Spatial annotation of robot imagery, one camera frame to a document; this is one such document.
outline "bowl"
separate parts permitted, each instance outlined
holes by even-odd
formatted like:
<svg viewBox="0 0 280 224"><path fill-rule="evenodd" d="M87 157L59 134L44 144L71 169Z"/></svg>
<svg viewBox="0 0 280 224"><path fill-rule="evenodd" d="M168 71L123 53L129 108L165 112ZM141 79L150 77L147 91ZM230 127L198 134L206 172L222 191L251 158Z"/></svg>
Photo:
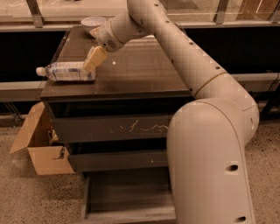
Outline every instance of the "bowl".
<svg viewBox="0 0 280 224"><path fill-rule="evenodd" d="M92 29L104 24L105 22L106 22L105 17L85 17L80 21L85 31L88 33Z"/></svg>

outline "floor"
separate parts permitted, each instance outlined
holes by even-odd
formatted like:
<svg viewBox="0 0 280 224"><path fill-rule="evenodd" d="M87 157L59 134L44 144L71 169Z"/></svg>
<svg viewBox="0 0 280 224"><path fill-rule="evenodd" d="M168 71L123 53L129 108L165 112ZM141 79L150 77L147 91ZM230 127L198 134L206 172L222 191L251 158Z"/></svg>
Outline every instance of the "floor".
<svg viewBox="0 0 280 224"><path fill-rule="evenodd" d="M9 154L19 127L0 116L0 223L73 223L81 217L79 175L37 176L27 150ZM246 147L256 224L280 223L280 120L261 122Z"/></svg>

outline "open cardboard box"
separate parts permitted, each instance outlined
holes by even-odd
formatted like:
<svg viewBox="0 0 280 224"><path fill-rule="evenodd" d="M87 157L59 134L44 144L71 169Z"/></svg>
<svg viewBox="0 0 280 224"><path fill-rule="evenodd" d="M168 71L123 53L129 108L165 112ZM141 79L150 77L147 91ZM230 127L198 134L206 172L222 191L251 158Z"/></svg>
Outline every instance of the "open cardboard box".
<svg viewBox="0 0 280 224"><path fill-rule="evenodd" d="M34 105L11 146L10 154L27 148L38 175L74 173L67 160L68 151L63 146L48 146L50 127L43 102Z"/></svg>

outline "clear bottle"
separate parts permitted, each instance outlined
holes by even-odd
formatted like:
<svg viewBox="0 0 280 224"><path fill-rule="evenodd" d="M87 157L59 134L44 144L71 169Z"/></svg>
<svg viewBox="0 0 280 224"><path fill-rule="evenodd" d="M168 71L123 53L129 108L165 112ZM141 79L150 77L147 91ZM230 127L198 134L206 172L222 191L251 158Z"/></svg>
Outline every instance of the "clear bottle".
<svg viewBox="0 0 280 224"><path fill-rule="evenodd" d="M83 61L54 62L47 67L38 67L36 73L52 81L93 81L95 71L90 73L83 69L83 63Z"/></svg>

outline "white bottle cap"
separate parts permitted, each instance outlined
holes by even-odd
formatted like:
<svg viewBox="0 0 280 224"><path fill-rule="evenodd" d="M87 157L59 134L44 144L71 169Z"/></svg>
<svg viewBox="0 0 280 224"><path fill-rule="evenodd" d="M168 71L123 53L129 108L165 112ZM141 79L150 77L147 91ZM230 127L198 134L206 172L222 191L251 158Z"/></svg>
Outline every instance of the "white bottle cap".
<svg viewBox="0 0 280 224"><path fill-rule="evenodd" d="M37 67L36 68L36 73L37 73L37 75L39 75L39 76L45 76L46 75L46 70L45 70L45 68L44 67Z"/></svg>

